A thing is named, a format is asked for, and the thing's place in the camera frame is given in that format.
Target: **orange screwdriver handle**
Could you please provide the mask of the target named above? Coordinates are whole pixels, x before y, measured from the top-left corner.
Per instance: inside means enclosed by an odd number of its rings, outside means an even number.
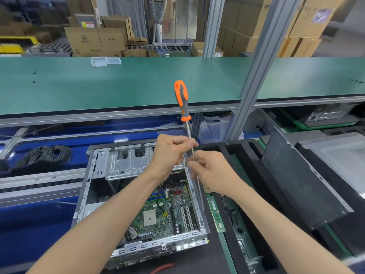
[[[189,121],[191,119],[188,108],[189,96],[185,83],[183,81],[176,81],[174,87],[175,87],[176,100],[179,103],[181,109],[181,115],[182,115],[181,120],[184,122]]]

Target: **pcie slot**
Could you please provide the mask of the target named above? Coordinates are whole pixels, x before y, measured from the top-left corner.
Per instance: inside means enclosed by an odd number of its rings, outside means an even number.
[[[185,233],[187,233],[189,230],[188,230],[188,225],[186,224],[184,207],[180,207],[180,210],[181,210],[181,215],[182,215],[182,221],[184,223]]]
[[[186,206],[186,214],[188,216],[188,220],[189,220],[189,224],[190,224],[190,229],[193,230],[193,221],[191,221],[191,215],[190,215],[190,210],[189,210],[189,206]]]

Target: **label sticker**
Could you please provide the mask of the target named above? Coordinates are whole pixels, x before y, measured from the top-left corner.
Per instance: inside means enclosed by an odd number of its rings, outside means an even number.
[[[217,210],[217,208],[215,207],[214,200],[212,198],[210,198],[210,202],[212,203],[213,210]]]
[[[323,24],[327,21],[332,13],[332,9],[319,9],[313,18],[313,23]]]
[[[81,26],[83,28],[95,28],[94,22],[81,22]]]

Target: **screwdriver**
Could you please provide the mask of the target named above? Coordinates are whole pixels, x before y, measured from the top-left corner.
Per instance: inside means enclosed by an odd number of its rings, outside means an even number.
[[[183,81],[176,81],[174,87],[175,87],[176,100],[179,103],[181,109],[181,120],[185,122],[186,130],[188,131],[188,136],[191,138],[191,132],[189,127],[189,120],[191,119],[191,116],[189,115],[189,108],[188,108],[188,100],[189,100],[188,90]],[[193,160],[195,160],[194,148],[191,148],[191,152],[193,154]],[[199,195],[200,195],[200,200],[202,201],[202,208],[204,212],[202,190],[200,188],[198,174],[196,174],[196,181],[198,182]]]

